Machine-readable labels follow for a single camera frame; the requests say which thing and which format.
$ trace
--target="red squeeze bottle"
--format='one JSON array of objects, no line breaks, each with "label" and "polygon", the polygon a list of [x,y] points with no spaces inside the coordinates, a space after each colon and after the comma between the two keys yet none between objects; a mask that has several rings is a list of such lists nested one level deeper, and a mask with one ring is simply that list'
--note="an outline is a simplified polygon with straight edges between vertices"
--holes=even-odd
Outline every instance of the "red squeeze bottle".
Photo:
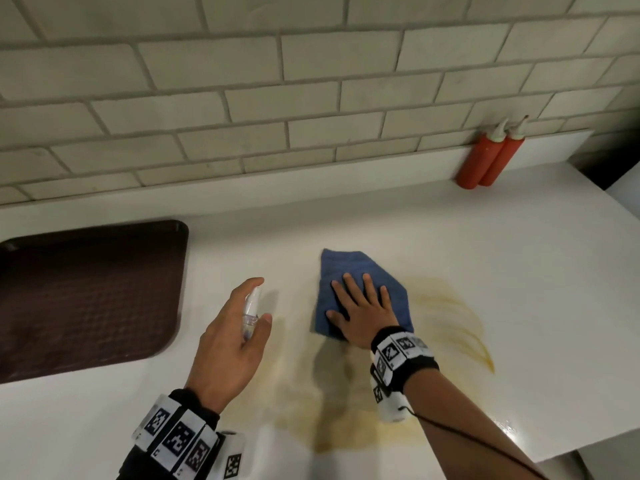
[{"label": "red squeeze bottle", "polygon": [[516,154],[519,147],[524,143],[524,125],[527,123],[528,119],[529,117],[525,116],[518,126],[509,129],[507,138],[504,140],[500,153],[498,153],[498,156],[493,160],[493,163],[491,163],[491,166],[484,174],[484,177],[480,179],[480,185],[483,187],[492,185],[498,178],[498,175],[500,175],[502,170],[504,170],[504,167],[507,166],[511,157]]},{"label": "red squeeze bottle", "polygon": [[471,190],[476,188],[478,183],[480,183],[480,179],[484,176],[502,149],[506,137],[504,127],[507,122],[507,118],[503,119],[502,122],[495,127],[491,135],[484,133],[480,137],[480,141],[473,147],[456,176],[456,183],[460,187]]}]

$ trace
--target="cable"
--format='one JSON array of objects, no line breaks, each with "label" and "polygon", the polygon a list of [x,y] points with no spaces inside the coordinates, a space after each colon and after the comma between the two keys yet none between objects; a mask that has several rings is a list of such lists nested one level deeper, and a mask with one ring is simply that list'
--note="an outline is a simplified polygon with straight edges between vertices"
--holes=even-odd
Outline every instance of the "cable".
[{"label": "cable", "polygon": [[451,426],[447,426],[446,424],[442,424],[442,423],[439,423],[439,422],[434,421],[432,419],[427,419],[424,416],[420,416],[420,414],[414,413],[413,411],[411,411],[411,409],[407,408],[406,406],[399,407],[398,411],[402,411],[403,409],[406,409],[407,411],[409,411],[409,414],[411,414],[411,416],[414,416],[414,417],[416,417],[418,419],[421,419],[421,420],[425,421],[426,423],[429,423],[430,425],[435,426],[436,428],[440,428],[440,429],[443,429],[444,431],[448,431],[448,432],[453,433],[455,435],[462,436],[463,438],[465,438],[465,439],[467,439],[469,441],[473,441],[473,443],[477,443],[480,446],[484,446],[485,448],[488,448],[491,451],[495,451],[496,453],[502,455],[503,457],[508,458],[512,462],[517,463],[522,468],[526,468],[530,473],[532,473],[533,475],[537,476],[538,478],[540,478],[542,480],[548,480],[548,478],[546,476],[542,475],[541,473],[539,473],[534,468],[531,468],[526,463],[524,463],[521,460],[518,460],[515,456],[510,455],[506,451],[502,451],[500,448],[498,448],[496,446],[493,446],[491,443],[487,443],[486,441],[481,440],[480,438],[478,438],[478,437],[476,437],[474,435],[470,435],[469,433],[466,433],[466,432],[461,431],[459,429],[452,428]]}]

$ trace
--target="blue microfiber towel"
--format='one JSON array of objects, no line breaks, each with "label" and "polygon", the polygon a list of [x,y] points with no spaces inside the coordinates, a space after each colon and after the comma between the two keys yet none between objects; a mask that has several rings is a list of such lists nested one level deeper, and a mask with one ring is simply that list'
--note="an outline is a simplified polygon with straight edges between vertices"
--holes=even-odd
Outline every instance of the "blue microfiber towel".
[{"label": "blue microfiber towel", "polygon": [[382,285],[386,286],[398,323],[405,329],[413,331],[411,315],[409,314],[409,298],[404,286],[378,266],[369,256],[360,251],[342,252],[325,249],[320,257],[320,266],[320,291],[318,291],[318,302],[316,304],[317,333],[334,339],[345,340],[342,332],[329,322],[325,315],[327,310],[338,310],[347,320],[349,319],[347,310],[341,306],[333,288],[331,288],[332,280],[344,285],[342,280],[344,273],[351,274],[361,290],[364,290],[364,283],[362,282],[364,273],[371,275],[376,290],[380,290]]}]

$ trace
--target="textured tray surface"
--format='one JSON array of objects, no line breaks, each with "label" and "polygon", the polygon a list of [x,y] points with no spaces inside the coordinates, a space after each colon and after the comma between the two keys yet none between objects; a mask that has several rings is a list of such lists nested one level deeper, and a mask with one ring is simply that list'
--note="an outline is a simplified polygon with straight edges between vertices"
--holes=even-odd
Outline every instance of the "textured tray surface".
[{"label": "textured tray surface", "polygon": [[0,244],[0,383],[160,352],[178,327],[187,240],[162,221]]}]

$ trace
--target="black sleeve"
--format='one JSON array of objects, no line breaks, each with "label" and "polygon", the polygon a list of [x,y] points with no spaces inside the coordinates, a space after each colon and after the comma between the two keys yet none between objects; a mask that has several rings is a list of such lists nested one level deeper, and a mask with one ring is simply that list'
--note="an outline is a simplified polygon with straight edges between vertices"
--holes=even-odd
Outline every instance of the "black sleeve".
[{"label": "black sleeve", "polygon": [[[204,408],[198,396],[190,389],[176,389],[169,397],[177,401],[183,407],[200,416],[215,431],[220,419],[219,414]],[[120,468],[117,480],[175,480],[173,475],[165,470],[158,462],[153,460],[148,453],[143,452],[137,446],[129,452]]]}]

